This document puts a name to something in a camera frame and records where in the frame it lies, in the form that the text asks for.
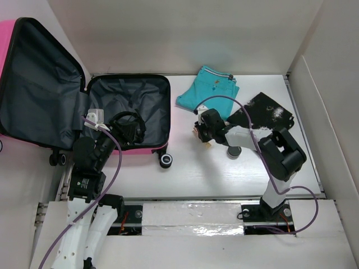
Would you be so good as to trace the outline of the black headphones with cable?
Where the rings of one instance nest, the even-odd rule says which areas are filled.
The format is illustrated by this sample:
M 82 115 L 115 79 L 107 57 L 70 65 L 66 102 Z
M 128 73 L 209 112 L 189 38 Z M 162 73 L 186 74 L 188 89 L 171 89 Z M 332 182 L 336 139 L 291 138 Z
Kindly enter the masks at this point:
M 138 109 L 134 112 L 125 111 L 116 114 L 111 118 L 109 124 L 112 130 L 115 130 L 119 137 L 129 145 L 144 141 L 146 126 Z

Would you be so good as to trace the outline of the small black-lidded cream jar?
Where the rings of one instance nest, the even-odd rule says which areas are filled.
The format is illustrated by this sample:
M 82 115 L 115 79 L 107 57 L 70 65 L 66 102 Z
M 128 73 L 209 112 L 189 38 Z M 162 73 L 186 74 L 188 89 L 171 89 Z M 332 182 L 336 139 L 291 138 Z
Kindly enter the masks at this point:
M 227 156 L 230 159 L 237 159 L 240 156 L 241 152 L 242 152 L 241 147 L 230 146 L 227 148 Z

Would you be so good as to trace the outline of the turquoise shorts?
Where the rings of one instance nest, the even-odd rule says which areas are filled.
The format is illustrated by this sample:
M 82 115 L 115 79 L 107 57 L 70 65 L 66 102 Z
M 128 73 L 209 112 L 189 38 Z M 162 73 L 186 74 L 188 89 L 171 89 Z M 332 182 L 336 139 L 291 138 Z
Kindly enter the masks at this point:
M 232 74 L 202 66 L 190 88 L 176 98 L 176 105 L 193 111 L 201 101 L 211 98 L 204 101 L 203 105 L 209 109 L 216 109 L 222 119 L 227 119 L 231 114 L 233 101 L 222 96 L 235 98 L 239 90 Z

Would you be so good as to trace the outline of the black white tie-dye shirt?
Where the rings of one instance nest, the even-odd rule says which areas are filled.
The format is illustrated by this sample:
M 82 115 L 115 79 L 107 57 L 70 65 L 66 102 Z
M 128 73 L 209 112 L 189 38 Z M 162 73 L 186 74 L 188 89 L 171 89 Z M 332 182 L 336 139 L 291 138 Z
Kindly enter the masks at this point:
M 269 129 L 294 126 L 294 116 L 278 102 L 260 92 L 244 105 L 252 123 L 252 129 Z

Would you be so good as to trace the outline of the pink hard-shell suitcase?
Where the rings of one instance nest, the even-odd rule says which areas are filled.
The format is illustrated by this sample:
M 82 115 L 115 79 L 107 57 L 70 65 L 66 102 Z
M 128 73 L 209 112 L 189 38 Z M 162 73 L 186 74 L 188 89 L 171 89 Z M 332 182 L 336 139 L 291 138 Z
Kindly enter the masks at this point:
M 36 19 L 1 22 L 1 134 L 51 149 L 49 163 L 64 165 L 65 151 L 83 136 L 98 135 L 81 116 L 103 109 L 109 125 L 120 112 L 139 110 L 146 132 L 142 143 L 121 148 L 127 154 L 157 153 L 160 166 L 171 128 L 171 85 L 154 74 L 111 74 L 86 80 L 79 62 Z

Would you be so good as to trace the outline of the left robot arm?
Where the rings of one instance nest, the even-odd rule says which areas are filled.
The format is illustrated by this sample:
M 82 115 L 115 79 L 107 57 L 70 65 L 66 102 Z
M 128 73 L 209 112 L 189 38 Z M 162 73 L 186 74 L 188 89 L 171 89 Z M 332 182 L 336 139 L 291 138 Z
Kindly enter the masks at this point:
M 111 225 L 125 216 L 123 198 L 107 194 L 103 187 L 102 170 L 119 143 L 105 124 L 92 127 L 100 131 L 98 138 L 82 137 L 73 147 L 67 226 L 57 238 L 60 245 L 52 268 L 95 268 Z

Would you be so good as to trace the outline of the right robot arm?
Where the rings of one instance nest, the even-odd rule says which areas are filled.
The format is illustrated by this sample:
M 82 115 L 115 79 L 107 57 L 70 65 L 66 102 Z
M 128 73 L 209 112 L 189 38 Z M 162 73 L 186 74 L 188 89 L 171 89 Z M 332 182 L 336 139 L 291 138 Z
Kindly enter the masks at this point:
M 307 157 L 303 149 L 284 127 L 271 132 L 253 130 L 226 123 L 215 109 L 202 105 L 197 110 L 195 130 L 201 142 L 214 140 L 228 148 L 254 150 L 264 160 L 271 176 L 260 199 L 259 214 L 265 220 L 279 215 L 286 191 L 292 179 L 301 170 Z

